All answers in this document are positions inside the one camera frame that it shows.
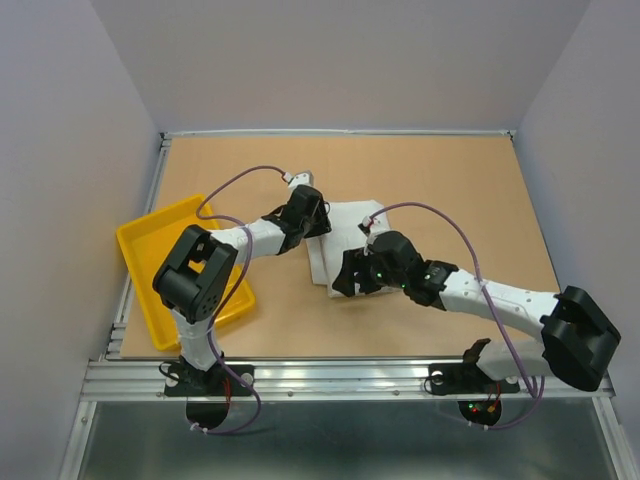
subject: white wall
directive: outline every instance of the white wall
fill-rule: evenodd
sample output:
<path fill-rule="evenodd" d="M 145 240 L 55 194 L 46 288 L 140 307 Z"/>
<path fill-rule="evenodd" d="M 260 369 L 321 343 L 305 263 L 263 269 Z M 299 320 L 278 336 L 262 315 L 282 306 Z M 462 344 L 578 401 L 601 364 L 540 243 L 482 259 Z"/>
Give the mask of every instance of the white wall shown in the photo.
<path fill-rule="evenodd" d="M 594 0 L 516 135 L 560 282 L 622 333 L 616 407 L 640 459 L 640 2 Z"/>
<path fill-rule="evenodd" d="M 88 0 L 1 11 L 0 477 L 56 478 L 157 132 Z"/>
<path fill-rule="evenodd" d="M 163 131 L 514 128 L 588 0 L 92 0 Z"/>

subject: plastic tray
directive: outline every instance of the plastic tray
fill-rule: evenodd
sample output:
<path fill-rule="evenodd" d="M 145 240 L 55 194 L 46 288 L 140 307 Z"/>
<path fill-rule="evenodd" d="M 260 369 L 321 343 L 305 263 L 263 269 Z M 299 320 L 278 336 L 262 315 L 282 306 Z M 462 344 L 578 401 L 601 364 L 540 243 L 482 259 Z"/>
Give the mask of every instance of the plastic tray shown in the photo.
<path fill-rule="evenodd" d="M 196 208 L 203 200 L 202 195 L 195 195 L 122 225 L 116 231 L 151 340 L 158 350 L 173 350 L 180 345 L 180 342 L 171 312 L 162 305 L 160 296 L 151 286 L 153 277 L 186 227 L 198 224 L 208 230 L 220 228 L 215 220 L 200 220 L 196 217 Z M 203 213 L 212 214 L 209 205 L 205 205 Z M 240 271 L 240 267 L 234 267 L 225 294 L 237 280 Z M 229 303 L 216 318 L 215 324 L 220 326 L 233 321 L 253 309 L 255 303 L 256 298 L 249 284 L 243 280 Z"/>

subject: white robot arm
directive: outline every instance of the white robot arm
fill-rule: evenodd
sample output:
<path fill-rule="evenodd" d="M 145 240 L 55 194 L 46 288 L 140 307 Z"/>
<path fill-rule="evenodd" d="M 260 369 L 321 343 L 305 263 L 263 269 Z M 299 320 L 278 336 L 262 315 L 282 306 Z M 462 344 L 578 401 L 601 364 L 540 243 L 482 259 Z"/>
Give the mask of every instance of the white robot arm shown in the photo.
<path fill-rule="evenodd" d="M 303 239 L 331 231 L 322 194 L 312 185 L 311 172 L 289 178 L 289 201 L 244 228 L 205 230 L 192 225 L 182 233 L 158 270 L 153 288 L 176 322 L 186 369 L 207 372 L 214 367 L 212 348 L 222 356 L 215 340 L 209 344 L 209 320 L 223 299 L 234 265 L 247 260 L 245 228 L 251 232 L 252 259 L 281 255 Z M 197 273 L 191 262 L 204 263 L 204 268 Z"/>
<path fill-rule="evenodd" d="M 368 235 L 367 244 L 343 253 L 335 290 L 350 297 L 356 288 L 369 294 L 394 287 L 423 306 L 495 319 L 473 274 L 450 263 L 423 260 L 400 232 L 360 227 Z M 490 281 L 484 286 L 502 323 L 532 337 L 516 348 L 530 375 L 555 375 L 585 391 L 598 388 L 620 334 L 584 290 L 533 292 Z M 474 345 L 473 358 L 478 386 L 519 376 L 505 344 L 480 342 Z M 466 380 L 474 381 L 469 375 Z"/>

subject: cork board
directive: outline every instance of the cork board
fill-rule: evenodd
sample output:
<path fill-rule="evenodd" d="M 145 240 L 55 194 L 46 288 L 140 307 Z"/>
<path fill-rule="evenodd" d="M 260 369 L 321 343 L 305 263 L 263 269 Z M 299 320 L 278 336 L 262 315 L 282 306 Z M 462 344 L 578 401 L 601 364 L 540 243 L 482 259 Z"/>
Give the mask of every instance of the cork board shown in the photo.
<path fill-rule="evenodd" d="M 209 193 L 241 170 L 274 164 L 312 170 L 328 201 L 420 201 L 460 224 L 486 278 L 531 290 L 558 286 L 511 142 L 505 137 L 211 137 L 172 141 L 157 208 Z M 212 206 L 249 223 L 286 202 L 273 172 L 229 187 Z M 424 258 L 471 270 L 465 246 L 435 215 L 416 208 L 389 214 L 392 228 Z M 500 339 L 493 322 L 420 307 L 401 293 L 329 299 L 311 283 L 306 247 L 252 262 L 248 280 L 256 309 L 217 330 L 234 357 L 460 355 L 478 338 Z M 512 332 L 515 339 L 525 338 Z M 154 349 L 134 298 L 121 355 L 178 355 Z"/>

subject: wire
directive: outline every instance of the wire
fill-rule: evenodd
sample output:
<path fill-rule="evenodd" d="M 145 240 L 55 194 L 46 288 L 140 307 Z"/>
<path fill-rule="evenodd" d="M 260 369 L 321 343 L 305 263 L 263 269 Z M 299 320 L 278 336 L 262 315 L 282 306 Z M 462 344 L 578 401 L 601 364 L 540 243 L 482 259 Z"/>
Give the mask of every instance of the wire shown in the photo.
<path fill-rule="evenodd" d="M 476 279 L 478 280 L 478 284 L 480 285 L 480 290 L 482 291 L 482 294 L 484 295 L 487 305 L 489 306 L 489 310 L 491 311 L 491 316 L 493 317 L 496 324 L 498 325 L 500 334 L 502 335 L 502 338 L 507 344 L 507 348 L 509 349 L 511 356 L 513 357 L 513 360 L 516 362 L 516 366 L 518 367 L 518 372 L 520 372 L 520 376 L 522 377 L 522 380 L 527 386 L 527 391 L 529 392 L 529 395 L 531 395 L 532 398 L 536 398 L 538 394 L 537 387 L 535 387 L 534 384 L 532 384 L 531 381 L 529 380 L 529 376 L 527 375 L 525 366 L 522 363 L 522 359 L 518 355 L 518 352 L 516 351 L 516 348 L 513 345 L 513 342 L 511 341 L 509 334 L 507 333 L 504 323 L 502 323 L 502 320 L 500 319 L 500 315 L 498 314 L 498 310 L 494 305 L 493 300 L 491 299 L 491 295 L 489 295 L 489 291 L 487 290 L 484 279 L 482 278 L 482 272 L 480 271 L 480 263 L 478 261 L 478 255 L 476 254 L 476 251 L 473 248 L 473 245 L 471 245 L 471 241 L 469 240 L 469 237 L 467 237 L 467 235 L 462 231 L 460 226 L 456 222 L 454 222 L 453 219 L 449 217 L 446 213 L 438 210 L 435 207 L 427 205 L 426 203 L 420 203 L 420 202 L 401 202 L 401 203 L 396 203 L 394 205 L 389 205 L 388 207 L 381 208 L 380 210 L 372 213 L 369 216 L 369 218 L 371 219 L 371 223 L 367 226 L 370 227 L 373 224 L 373 219 L 378 215 L 381 215 L 382 213 L 388 212 L 389 210 L 394 210 L 400 207 L 420 207 L 420 208 L 429 210 L 430 212 L 433 212 L 436 215 L 438 215 L 440 218 L 444 219 L 449 225 L 451 225 L 456 230 L 456 232 L 458 232 L 458 235 L 460 235 L 465 245 L 467 246 L 467 250 L 469 250 L 469 253 L 471 254 L 471 259 L 473 260 L 473 267 L 475 270 Z"/>
<path fill-rule="evenodd" d="M 496 385 L 498 386 L 498 396 L 496 397 L 496 401 L 493 402 L 493 405 L 491 405 L 491 408 L 496 408 L 498 406 L 498 402 L 500 401 L 500 395 L 502 395 L 502 392 L 500 391 L 500 383 L 496 383 Z"/>
<path fill-rule="evenodd" d="M 526 412 L 525 414 L 523 414 L 522 416 L 516 418 L 515 420 L 512 420 L 510 422 L 504 423 L 502 425 L 494 425 L 492 427 L 488 427 L 489 430 L 506 430 L 507 428 L 512 428 L 515 427 L 516 425 L 520 425 L 522 422 L 524 422 L 527 418 L 529 418 L 533 412 L 535 412 L 538 407 L 540 406 L 540 403 L 542 402 L 542 395 L 544 394 L 544 382 L 545 379 L 544 377 L 540 377 L 540 388 L 537 388 L 537 381 L 535 379 L 535 377 L 533 377 L 533 382 L 534 384 L 536 384 L 536 389 L 538 390 L 538 395 L 535 398 L 535 401 L 533 402 L 533 405 L 531 406 L 531 408 L 529 409 L 528 412 Z"/>
<path fill-rule="evenodd" d="M 192 428 L 197 428 L 197 429 L 201 430 L 203 433 L 206 433 L 206 434 L 209 434 L 209 435 L 229 435 L 229 434 L 232 434 L 232 433 L 239 432 L 240 430 L 242 430 L 242 429 L 248 427 L 249 425 L 251 425 L 253 422 L 256 421 L 256 419 L 260 415 L 260 412 L 262 411 L 262 399 L 260 398 L 260 395 L 255 390 L 255 388 L 253 388 L 253 386 L 250 383 L 246 382 L 240 375 L 238 375 L 236 372 L 234 372 L 226 364 L 224 358 L 220 355 L 220 353 L 218 353 L 218 349 L 215 347 L 215 342 L 214 342 L 215 329 L 213 328 L 215 320 L 216 320 L 216 317 L 220 314 L 222 309 L 229 302 L 229 299 L 236 292 L 236 290 L 238 289 L 238 287 L 240 286 L 240 284 L 244 280 L 244 277 L 247 274 L 247 270 L 249 269 L 249 264 L 251 263 L 251 255 L 253 254 L 253 235 L 251 234 L 251 230 L 249 230 L 245 226 L 245 224 L 242 221 L 238 220 L 237 218 L 229 217 L 227 215 L 213 215 L 210 218 L 216 219 L 216 220 L 227 220 L 227 221 L 233 222 L 236 225 L 238 225 L 240 228 L 242 228 L 242 230 L 244 230 L 244 232 L 247 234 L 247 256 L 246 256 L 246 260 L 244 262 L 244 265 L 242 266 L 242 271 L 240 272 L 240 276 L 238 276 L 238 279 L 233 284 L 233 287 L 231 287 L 231 290 L 229 291 L 229 293 L 220 302 L 220 305 L 218 306 L 218 308 L 216 309 L 215 313 L 213 314 L 213 316 L 209 320 L 209 325 L 208 325 L 208 329 L 207 329 L 209 334 L 207 335 L 207 341 L 209 342 L 209 347 L 211 348 L 211 351 L 213 352 L 213 356 L 216 358 L 216 362 L 220 364 L 220 366 L 224 369 L 225 372 L 227 372 L 227 375 L 229 375 L 231 378 L 233 378 L 236 382 L 238 382 L 244 388 L 249 390 L 249 392 L 255 397 L 257 405 L 256 405 L 256 411 L 253 414 L 253 416 L 248 421 L 246 421 L 245 423 L 243 423 L 242 425 L 240 425 L 238 427 L 233 427 L 233 428 L 230 428 L 228 430 L 223 430 L 223 431 L 211 431 L 211 430 L 208 430 L 208 429 L 200 428 L 197 424 L 192 424 L 191 427 Z"/>
<path fill-rule="evenodd" d="M 227 188 L 233 182 L 235 182 L 236 180 L 244 177 L 245 175 L 247 175 L 247 174 L 249 174 L 251 172 L 255 172 L 256 170 L 275 170 L 276 172 L 278 172 L 280 174 L 280 177 L 282 178 L 282 180 L 286 181 L 284 177 L 287 174 L 287 172 L 282 170 L 280 167 L 276 167 L 274 165 L 256 165 L 255 167 L 247 168 L 246 170 L 244 170 L 244 171 L 240 172 L 239 174 L 237 174 L 235 177 L 232 177 L 229 180 L 227 180 L 226 182 L 224 182 L 222 185 L 220 185 L 218 188 L 216 188 L 213 192 L 211 192 L 209 195 L 207 195 L 207 198 L 205 198 L 202 201 L 202 203 L 200 205 L 198 205 L 198 208 L 196 209 L 196 217 L 198 217 L 200 220 L 214 220 L 214 219 L 218 218 L 217 215 L 209 215 L 209 216 L 202 215 L 202 209 L 204 208 L 204 206 L 207 203 L 209 203 L 213 197 L 215 197 L 217 194 L 219 194 L 222 190 Z"/>
<path fill-rule="evenodd" d="M 211 201 L 211 199 L 213 197 L 215 197 L 222 190 L 227 188 L 229 185 L 234 183 L 236 180 L 244 177 L 245 175 L 247 175 L 247 174 L 249 174 L 251 172 L 255 172 L 256 170 L 274 170 L 274 171 L 276 171 L 276 172 L 278 172 L 280 174 L 280 177 L 282 178 L 283 181 L 285 181 L 285 182 L 287 181 L 286 178 L 285 178 L 285 176 L 287 175 L 287 172 L 285 172 L 281 168 L 276 167 L 274 165 L 256 165 L 254 167 L 247 168 L 246 170 L 240 172 L 239 174 L 235 175 L 234 177 L 230 178 L 225 183 L 220 185 L 213 192 L 211 192 L 209 195 L 207 195 L 207 197 L 202 201 L 202 203 L 200 203 L 200 205 L 198 205 L 198 208 L 196 209 L 196 217 L 198 217 L 200 220 L 227 220 L 227 221 L 230 221 L 230 222 L 235 223 L 236 225 L 238 225 L 247 234 L 247 254 L 246 254 L 246 259 L 245 259 L 244 265 L 242 266 L 242 270 L 240 272 L 240 276 L 238 277 L 236 282 L 233 284 L 233 287 L 231 287 L 231 290 L 229 291 L 229 293 L 220 302 L 220 305 L 218 306 L 218 308 L 216 309 L 215 313 L 213 314 L 213 316 L 209 320 L 209 325 L 207 326 L 207 331 L 205 332 L 204 335 L 207 336 L 207 341 L 209 342 L 209 347 L 211 348 L 211 351 L 213 352 L 213 355 L 216 358 L 216 362 L 220 364 L 220 366 L 227 372 L 227 374 L 230 377 L 232 377 L 236 382 L 238 382 L 240 385 L 242 385 L 247 390 L 249 390 L 249 392 L 251 392 L 251 394 L 255 397 L 256 403 L 257 403 L 256 411 L 253 414 L 253 417 L 251 417 L 244 424 L 242 424 L 242 425 L 240 425 L 238 427 L 231 428 L 229 430 L 223 430 L 221 432 L 220 431 L 210 431 L 208 429 L 200 428 L 197 424 L 191 424 L 191 428 L 192 429 L 193 428 L 198 428 L 203 433 L 211 434 L 211 435 L 228 435 L 228 434 L 239 432 L 240 430 L 242 430 L 242 429 L 248 427 L 249 425 L 251 425 L 253 422 L 255 422 L 255 420 L 260 415 L 260 412 L 262 411 L 262 400 L 261 400 L 260 395 L 258 394 L 258 392 L 253 388 L 253 386 L 250 385 L 248 382 L 245 382 L 242 379 L 242 377 L 240 377 L 238 374 L 236 374 L 226 364 L 224 358 L 218 353 L 218 350 L 216 349 L 215 342 L 214 342 L 215 320 L 216 320 L 217 316 L 220 314 L 220 312 L 222 311 L 222 309 L 227 305 L 227 303 L 229 302 L 229 300 L 231 299 L 233 294 L 238 290 L 238 288 L 240 287 L 240 284 L 244 280 L 244 277 L 247 275 L 247 271 L 249 270 L 249 264 L 251 263 L 251 256 L 253 254 L 253 235 L 251 234 L 251 230 L 249 230 L 246 227 L 245 223 L 240 221 L 240 220 L 238 220 L 237 218 L 229 217 L 227 215 L 209 215 L 209 216 L 206 216 L 206 215 L 202 214 L 202 209 L 204 208 L 204 206 L 207 203 L 209 203 Z M 228 410 L 229 407 L 231 406 L 231 384 L 230 383 L 228 384 L 228 390 L 227 390 L 227 386 L 225 385 L 225 399 L 227 401 L 227 410 Z"/>
<path fill-rule="evenodd" d="M 165 378 L 169 378 L 171 380 L 173 380 L 174 382 L 180 382 L 180 378 L 178 378 L 177 375 L 173 375 L 171 374 L 168 370 L 165 370 L 164 368 L 162 368 L 165 365 L 176 365 L 178 362 L 176 361 L 165 361 L 162 362 L 160 365 L 158 365 L 158 370 L 160 371 L 160 373 L 162 374 L 162 376 L 164 376 Z"/>

